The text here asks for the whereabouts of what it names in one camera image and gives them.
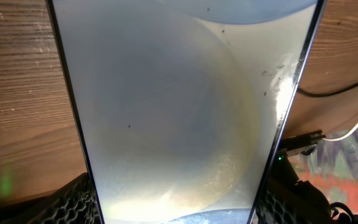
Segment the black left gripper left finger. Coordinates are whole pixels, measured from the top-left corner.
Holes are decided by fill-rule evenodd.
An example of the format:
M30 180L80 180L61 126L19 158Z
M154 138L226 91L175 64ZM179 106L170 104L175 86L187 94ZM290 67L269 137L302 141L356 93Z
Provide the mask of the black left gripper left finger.
M94 224L99 222L96 192L86 172L51 195L0 208L0 223Z

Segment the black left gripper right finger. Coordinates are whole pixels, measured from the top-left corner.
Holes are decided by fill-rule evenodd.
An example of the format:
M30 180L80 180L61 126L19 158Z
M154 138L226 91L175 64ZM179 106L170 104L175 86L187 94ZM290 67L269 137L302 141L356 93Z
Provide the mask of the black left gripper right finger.
M256 206L258 224L297 224L295 195L273 179L266 183Z

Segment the Samsung Galaxy smartphone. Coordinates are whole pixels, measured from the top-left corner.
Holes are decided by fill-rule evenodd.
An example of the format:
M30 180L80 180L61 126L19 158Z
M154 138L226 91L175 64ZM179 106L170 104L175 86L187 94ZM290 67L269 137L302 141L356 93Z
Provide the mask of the Samsung Galaxy smartphone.
M51 0L102 223L250 223L324 1Z

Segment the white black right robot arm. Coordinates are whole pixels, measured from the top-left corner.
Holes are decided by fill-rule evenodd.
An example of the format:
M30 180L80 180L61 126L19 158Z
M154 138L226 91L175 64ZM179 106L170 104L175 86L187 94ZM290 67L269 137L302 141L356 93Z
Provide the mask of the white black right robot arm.
M284 156L272 164L257 214L259 223L358 224L358 214L341 202L329 203L320 190L298 178Z

